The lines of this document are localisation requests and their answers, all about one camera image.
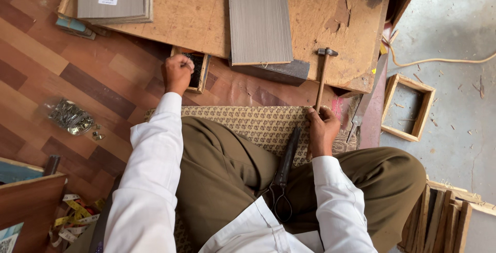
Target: wooden workbench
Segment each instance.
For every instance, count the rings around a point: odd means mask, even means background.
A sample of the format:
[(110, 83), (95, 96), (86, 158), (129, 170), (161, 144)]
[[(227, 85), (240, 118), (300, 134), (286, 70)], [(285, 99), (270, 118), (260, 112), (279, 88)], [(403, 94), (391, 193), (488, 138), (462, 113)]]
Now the wooden workbench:
[[(318, 48), (339, 56), (330, 61), (327, 85), (354, 93), (371, 91), (389, 0), (288, 0), (293, 55), (310, 62), (309, 80), (320, 80)], [(108, 25), (119, 32), (227, 58), (228, 0), (153, 0), (154, 21)], [(59, 13), (77, 16), (77, 0), (62, 0)]]

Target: white shirt sleeve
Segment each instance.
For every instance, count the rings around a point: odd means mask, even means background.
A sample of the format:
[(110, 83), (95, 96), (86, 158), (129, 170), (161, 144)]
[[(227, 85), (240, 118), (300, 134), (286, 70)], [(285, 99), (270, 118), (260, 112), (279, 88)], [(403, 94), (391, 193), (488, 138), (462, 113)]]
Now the white shirt sleeve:
[(367, 233), (363, 192), (343, 173), (336, 158), (320, 156), (312, 162), (316, 215), (325, 252), (377, 252)]
[(104, 249), (176, 252), (176, 190), (183, 155), (181, 96), (169, 92), (149, 122), (131, 128), (133, 153), (107, 220)]

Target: scissors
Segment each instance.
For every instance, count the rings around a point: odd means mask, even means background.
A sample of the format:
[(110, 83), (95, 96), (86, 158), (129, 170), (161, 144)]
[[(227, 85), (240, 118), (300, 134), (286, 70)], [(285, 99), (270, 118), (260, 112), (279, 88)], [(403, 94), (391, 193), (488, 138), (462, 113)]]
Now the scissors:
[[(298, 140), (300, 139), (300, 134), (301, 134), (301, 127), (298, 126), (295, 127), (293, 129), (293, 132), (291, 133), (291, 136), (289, 137), (288, 144), (286, 145), (286, 149), (284, 150), (284, 153), (281, 156), (279, 167), (274, 176), (274, 179), (270, 183), (269, 189), (267, 190), (270, 191), (270, 193), (272, 194), (273, 204), (270, 210), (274, 213), (276, 218), (279, 219), (281, 222), (288, 221), (293, 215), (293, 208), (291, 207), (291, 203), (289, 202), (288, 197), (286, 197), (285, 190), (288, 184), (288, 176), (289, 176), (289, 171), (291, 169), (291, 164), (293, 163), (296, 154), (296, 148), (298, 147)], [(282, 219), (281, 217), (279, 217), (279, 214), (277, 213), (276, 206), (278, 205), (279, 202), (283, 202), (283, 201), (286, 201), (289, 205), (290, 212), (288, 218), (286, 219)]]

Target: electrical cable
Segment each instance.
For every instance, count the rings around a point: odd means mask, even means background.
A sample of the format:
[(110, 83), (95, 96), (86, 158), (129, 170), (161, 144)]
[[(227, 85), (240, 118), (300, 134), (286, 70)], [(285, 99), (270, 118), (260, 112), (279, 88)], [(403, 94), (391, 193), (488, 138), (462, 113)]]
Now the electrical cable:
[(388, 39), (386, 39), (386, 37), (384, 35), (382, 35), (382, 38), (384, 39), (384, 41), (386, 41), (386, 43), (388, 44), (389, 48), (391, 49), (391, 53), (393, 54), (393, 62), (394, 62), (394, 64), (396, 64), (397, 66), (400, 66), (400, 67), (406, 67), (406, 66), (411, 66), (411, 65), (414, 65), (414, 64), (426, 63), (426, 62), (431, 62), (431, 61), (478, 64), (478, 63), (484, 63), (484, 62), (486, 62), (488, 60), (491, 60), (491, 59), (493, 59), (496, 56), (496, 52), (495, 52), (495, 53), (493, 53), (493, 55), (489, 56), (486, 59), (482, 59), (482, 60), (430, 58), (430, 59), (424, 59), (424, 60), (415, 61), (415, 62), (412, 62), (412, 63), (399, 64), (398, 62), (396, 62), (396, 54), (394, 53), (394, 48), (393, 48), (392, 44), (389, 42)]

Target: hammer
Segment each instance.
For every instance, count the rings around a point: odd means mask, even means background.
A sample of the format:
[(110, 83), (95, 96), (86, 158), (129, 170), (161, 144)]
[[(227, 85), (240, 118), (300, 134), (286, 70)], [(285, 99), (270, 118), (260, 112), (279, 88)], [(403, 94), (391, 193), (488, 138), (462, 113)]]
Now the hammer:
[(324, 55), (325, 60), (324, 60), (324, 66), (322, 67), (322, 74), (320, 76), (320, 84), (319, 84), (319, 92), (317, 93), (317, 101), (315, 101), (315, 106), (313, 107), (317, 113), (320, 110), (320, 103), (322, 102), (322, 92), (324, 91), (324, 84), (326, 81), (326, 71), (327, 71), (327, 61), (331, 56), (338, 56), (338, 52), (335, 50), (331, 50), (330, 48), (319, 48), (317, 51), (318, 55)]

